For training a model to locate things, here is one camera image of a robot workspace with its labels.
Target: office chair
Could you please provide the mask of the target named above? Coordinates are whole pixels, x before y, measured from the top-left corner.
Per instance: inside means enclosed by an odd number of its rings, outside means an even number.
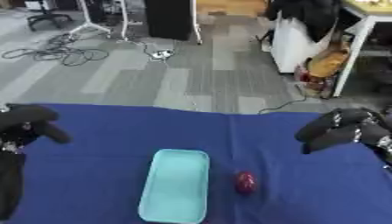
[[[66,18],[69,22],[73,22],[73,20],[71,19],[70,16],[66,15],[66,14],[52,14],[49,10],[47,10],[44,7],[44,0],[30,0],[32,2],[38,2],[39,3],[39,7],[40,10],[42,12],[41,15],[37,15],[37,16],[32,16],[32,17],[28,17],[27,18],[27,22],[29,25],[29,28],[32,32],[35,32],[36,29],[33,27],[37,22],[40,21],[44,21],[44,20],[49,20],[51,21],[54,26],[56,26],[58,29],[61,29],[61,26],[58,22],[58,20],[56,20],[57,18]]]

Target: desk leg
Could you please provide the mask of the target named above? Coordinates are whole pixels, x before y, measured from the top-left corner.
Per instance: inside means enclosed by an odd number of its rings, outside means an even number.
[[[346,66],[338,79],[338,85],[336,86],[335,92],[333,93],[333,96],[335,97],[340,96],[343,87],[346,84],[347,78],[351,73],[351,69],[353,68],[354,63],[358,55],[360,54],[363,43],[365,42],[368,34],[373,30],[373,27],[375,26],[375,21],[372,17],[366,17],[361,22],[362,26],[360,30],[356,33],[355,39],[351,44],[350,57],[348,58]]]

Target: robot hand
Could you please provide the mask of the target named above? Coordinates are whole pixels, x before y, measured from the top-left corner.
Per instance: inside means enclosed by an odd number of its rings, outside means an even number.
[[[295,138],[304,143],[304,154],[336,144],[362,143],[391,166],[391,135],[391,118],[384,118],[367,108],[337,108],[305,125]]]
[[[58,118],[55,111],[39,105],[6,104],[0,112],[0,148],[17,152],[40,136],[68,143],[69,136],[49,123]]]
[[[57,143],[69,136],[50,121],[59,115],[39,105],[7,104],[0,110],[0,221],[14,213],[23,191],[23,166],[26,155],[21,149],[40,136]]]

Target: white desk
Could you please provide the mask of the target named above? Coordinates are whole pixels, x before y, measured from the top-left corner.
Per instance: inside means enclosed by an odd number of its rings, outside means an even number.
[[[392,10],[390,11],[370,11],[358,5],[350,3],[350,1],[346,0],[344,2],[344,8],[353,13],[355,16],[361,18],[359,29],[357,29],[357,33],[355,35],[355,39],[351,44],[351,54],[348,58],[346,66],[344,67],[339,79],[337,86],[335,88],[335,92],[333,96],[340,96],[343,87],[346,85],[347,78],[351,73],[353,65],[360,54],[361,48],[365,43],[367,36],[375,27],[375,23],[385,23],[392,22]]]

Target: white stand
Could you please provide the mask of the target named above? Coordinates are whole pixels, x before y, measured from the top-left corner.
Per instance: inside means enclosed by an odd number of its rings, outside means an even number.
[[[111,30],[109,28],[95,24],[91,21],[90,13],[88,12],[88,7],[86,5],[86,0],[80,0],[80,5],[83,10],[84,18],[86,21],[81,26],[78,26],[78,27],[74,28],[73,30],[71,30],[69,32],[69,37],[71,38],[76,32],[79,32],[83,29],[90,27],[90,28],[95,28],[97,30],[106,32],[108,34],[108,38],[110,38]]]
[[[196,1],[197,0],[191,0],[192,1],[192,25],[193,25],[193,30],[196,35],[196,39],[198,41],[198,45],[203,44],[203,39],[201,39],[201,29],[200,25],[198,24],[198,12],[197,12],[197,5]]]
[[[128,12],[127,12],[127,4],[125,3],[125,0],[120,0],[121,4],[121,13],[122,13],[122,31],[121,31],[121,37],[124,41],[128,41],[127,37],[127,30],[128,30],[128,24],[130,23],[130,20],[128,18]]]

